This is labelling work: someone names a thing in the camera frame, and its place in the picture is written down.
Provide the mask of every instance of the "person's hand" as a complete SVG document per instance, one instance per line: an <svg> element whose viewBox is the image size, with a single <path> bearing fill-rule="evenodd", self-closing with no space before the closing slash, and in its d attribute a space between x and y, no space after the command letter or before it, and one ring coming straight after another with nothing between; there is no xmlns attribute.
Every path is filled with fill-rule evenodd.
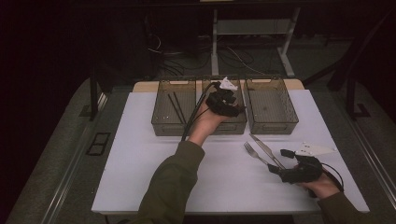
<svg viewBox="0 0 396 224"><path fill-rule="evenodd" d="M307 189L312 189L319 199L325 199L340 192L334 182L324 173L316 181L299 183L298 185Z"/></svg>
<svg viewBox="0 0 396 224"><path fill-rule="evenodd" d="M229 117L213 113L205 102L203 102L197 112L197 117L191 127L191 133L188 141L201 146L206 138L212 134L224 120Z"/></svg>

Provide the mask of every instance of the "green jacket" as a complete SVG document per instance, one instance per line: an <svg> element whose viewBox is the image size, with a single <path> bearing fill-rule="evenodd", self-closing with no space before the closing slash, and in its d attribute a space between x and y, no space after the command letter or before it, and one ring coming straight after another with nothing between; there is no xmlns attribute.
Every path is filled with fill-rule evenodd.
<svg viewBox="0 0 396 224"><path fill-rule="evenodd" d="M201 147L180 142L175 155L167 158L151 178L139 211L131 224L177 224L183 222L186 203L197 182L199 164L204 158ZM323 220L328 223L376 223L368 214L360 213L344 193L318 202Z"/></svg>

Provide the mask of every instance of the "dark floor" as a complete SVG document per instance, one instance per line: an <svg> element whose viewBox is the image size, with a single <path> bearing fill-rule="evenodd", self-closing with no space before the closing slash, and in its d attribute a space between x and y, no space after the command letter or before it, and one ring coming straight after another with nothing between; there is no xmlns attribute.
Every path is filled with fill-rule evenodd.
<svg viewBox="0 0 396 224"><path fill-rule="evenodd" d="M274 48L274 45L281 43L280 40L264 38L249 43L250 46L230 48L234 48L241 58L249 62L248 66L255 70L280 74L286 78ZM336 62L344 55L348 46L349 42L331 42L325 47L324 38L321 36L293 39L288 56L296 78L304 80ZM222 49L220 55L221 74L254 73L239 63L229 50ZM207 61L209 56L207 46L196 57L173 54L166 59L159 75L175 76L181 73L209 75L211 74L210 61ZM394 185L381 180L379 176L384 173L379 173L367 159L370 159L369 156L377 156L380 166L384 168L389 179L396 179L395 124L362 85L358 85L357 88L357 103L363 104L371 117L351 120L345 112L345 88L332 92L326 87L331 75L305 87L311 90L334 142L372 213L380 223L396 223L395 205L392 204L389 199L391 196L387 193L387 189L395 189ZM130 90L129 87L117 87L111 94L107 94L106 103L98 117L94 121L89 121L89 117L85 116L87 113L84 113L86 105L90 104L89 82L87 80L81 84L66 108L7 223L26 223L26 220L29 220L29 223L106 223L104 216L91 211L91 206ZM104 155L100 157L84 154L95 133L110 133L110 142ZM373 148L375 155L366 153L366 148ZM129 216L108 217L110 223L117 223L124 218ZM232 217L213 218L213 222L210 223L262 223L256 220L248 222L246 219L231 222ZM301 214L293 216L292 219L284 218L284 222L270 223L321 222L318 214Z"/></svg>

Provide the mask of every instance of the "utensil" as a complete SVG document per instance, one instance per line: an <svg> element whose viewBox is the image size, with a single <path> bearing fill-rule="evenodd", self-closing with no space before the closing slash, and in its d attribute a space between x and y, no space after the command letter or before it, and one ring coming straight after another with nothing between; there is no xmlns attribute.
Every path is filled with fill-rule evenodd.
<svg viewBox="0 0 396 224"><path fill-rule="evenodd" d="M261 161L264 162L266 165L269 164L268 161L266 161L265 159L263 159L263 158L261 158L261 157L259 156L259 154L257 153L257 151L254 150L253 147L252 147L248 142L246 142L246 143L244 144L244 146L245 146L245 149L247 150L247 153L248 153L251 157L261 160Z"/></svg>
<svg viewBox="0 0 396 224"><path fill-rule="evenodd" d="M279 166L279 169L286 169L282 163L274 156L272 153L271 148L269 148L267 145L265 145L260 139L258 139L256 136L250 133L250 136L253 138L253 140L259 145L259 147L262 148L262 150L276 163L277 166Z"/></svg>

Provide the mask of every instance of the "table surface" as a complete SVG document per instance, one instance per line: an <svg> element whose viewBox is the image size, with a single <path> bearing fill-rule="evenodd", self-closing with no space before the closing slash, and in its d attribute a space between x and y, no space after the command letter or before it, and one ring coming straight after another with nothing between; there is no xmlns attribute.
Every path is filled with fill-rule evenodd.
<svg viewBox="0 0 396 224"><path fill-rule="evenodd" d="M297 150L304 142L334 148L334 153L317 158L341 174L346 196L357 209L369 211L346 164L336 151L310 91L304 90L297 79L285 81L289 82L290 99L299 123L292 134L257 134L257 137L273 150L287 168L292 168L297 161L281 157L279 150L282 148ZM158 82L137 83L128 97L92 205L93 212L105 215L135 213L154 171L164 159L175 153L180 137L156 136L150 123L156 85ZM265 160L270 161L248 134L247 125L244 134L207 138L203 145L205 157L198 171L199 179L191 192L186 213L248 215L319 212L316 199L310 198L296 185L282 183L277 175L268 172L261 161L247 154L243 146L246 141Z"/></svg>

